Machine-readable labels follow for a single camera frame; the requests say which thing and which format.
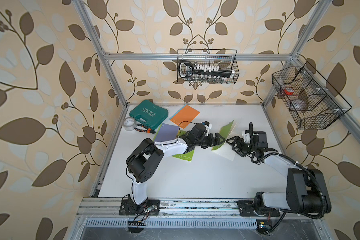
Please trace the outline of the white lined notebook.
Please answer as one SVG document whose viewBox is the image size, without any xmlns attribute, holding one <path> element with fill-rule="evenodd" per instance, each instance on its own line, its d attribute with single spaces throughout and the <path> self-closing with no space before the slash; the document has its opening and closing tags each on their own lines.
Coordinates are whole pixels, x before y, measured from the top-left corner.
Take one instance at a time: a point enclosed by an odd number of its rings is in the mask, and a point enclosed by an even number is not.
<svg viewBox="0 0 360 240">
<path fill-rule="evenodd" d="M 227 122 L 226 125 L 222 126 L 219 134 L 221 137 L 224 138 L 224 142 L 222 144 L 219 144 L 217 146 L 212 147 L 211 152 L 219 157 L 222 157 L 226 160 L 233 161 L 235 157 L 235 152 L 232 150 L 232 146 L 229 145 L 226 141 L 229 138 L 232 138 L 235 136 L 235 133 L 233 133 L 234 129 L 236 127 L 235 120 Z"/>
</svg>

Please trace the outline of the orange cover notebook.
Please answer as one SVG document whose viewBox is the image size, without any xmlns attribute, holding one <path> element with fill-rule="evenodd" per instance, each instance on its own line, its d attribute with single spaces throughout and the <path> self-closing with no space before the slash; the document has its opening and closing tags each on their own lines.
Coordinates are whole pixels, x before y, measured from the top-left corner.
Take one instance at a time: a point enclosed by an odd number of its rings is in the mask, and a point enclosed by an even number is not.
<svg viewBox="0 0 360 240">
<path fill-rule="evenodd" d="M 185 129 L 198 115 L 199 111 L 189 105 L 183 106 L 170 121 L 178 125 L 181 129 Z"/>
</svg>

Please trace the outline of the purple cover notebook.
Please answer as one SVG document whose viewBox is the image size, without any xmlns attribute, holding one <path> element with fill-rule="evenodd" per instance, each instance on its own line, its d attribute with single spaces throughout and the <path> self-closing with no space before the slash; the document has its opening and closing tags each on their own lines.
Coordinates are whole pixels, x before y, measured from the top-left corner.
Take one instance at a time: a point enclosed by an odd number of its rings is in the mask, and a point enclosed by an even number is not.
<svg viewBox="0 0 360 240">
<path fill-rule="evenodd" d="M 158 128 L 154 142 L 167 142 L 175 140 L 178 136 L 179 127 L 169 124 L 161 124 Z"/>
</svg>

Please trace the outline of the green cover notebook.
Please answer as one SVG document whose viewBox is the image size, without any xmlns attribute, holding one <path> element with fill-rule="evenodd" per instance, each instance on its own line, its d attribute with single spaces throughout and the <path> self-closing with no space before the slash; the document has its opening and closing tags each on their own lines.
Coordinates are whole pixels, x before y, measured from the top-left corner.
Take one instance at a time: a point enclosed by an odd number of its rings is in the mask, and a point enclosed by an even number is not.
<svg viewBox="0 0 360 240">
<path fill-rule="evenodd" d="M 178 139 L 179 136 L 183 135 L 186 131 L 183 130 L 179 130 L 178 131 L 178 135 L 176 137 L 176 140 Z M 194 152 L 195 150 L 192 150 L 191 152 L 188 152 L 186 154 L 177 154 L 177 155 L 172 155 L 173 158 L 177 158 L 177 159 L 181 159 L 181 160 L 185 160 L 185 161 L 189 161 L 191 162 L 194 156 Z"/>
</svg>

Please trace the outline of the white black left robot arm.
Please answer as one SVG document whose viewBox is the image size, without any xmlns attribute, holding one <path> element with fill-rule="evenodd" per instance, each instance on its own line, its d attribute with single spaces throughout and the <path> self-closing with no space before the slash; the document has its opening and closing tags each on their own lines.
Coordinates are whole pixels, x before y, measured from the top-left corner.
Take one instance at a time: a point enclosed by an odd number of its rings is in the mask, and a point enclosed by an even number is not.
<svg viewBox="0 0 360 240">
<path fill-rule="evenodd" d="M 141 206 L 147 201 L 146 182 L 163 158 L 187 154 L 195 147 L 207 149 L 222 145 L 226 139 L 219 133 L 210 133 L 211 126 L 207 121 L 195 123 L 191 130 L 164 142 L 144 139 L 126 160 L 126 175 L 132 180 L 130 199 L 133 204 Z"/>
</svg>

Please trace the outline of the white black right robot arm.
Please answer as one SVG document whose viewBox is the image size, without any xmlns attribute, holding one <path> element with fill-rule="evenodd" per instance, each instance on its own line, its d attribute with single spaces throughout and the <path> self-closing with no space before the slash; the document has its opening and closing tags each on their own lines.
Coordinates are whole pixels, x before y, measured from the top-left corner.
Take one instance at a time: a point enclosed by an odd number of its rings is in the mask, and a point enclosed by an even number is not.
<svg viewBox="0 0 360 240">
<path fill-rule="evenodd" d="M 241 157 L 250 157 L 254 164 L 265 164 L 286 178 L 284 192 L 258 192 L 253 201 L 238 201 L 242 216 L 279 216 L 280 212 L 300 214 L 321 219 L 332 210 L 324 175 L 309 170 L 292 158 L 269 148 L 267 135 L 262 131 L 245 132 L 244 138 L 235 136 L 227 144 Z"/>
</svg>

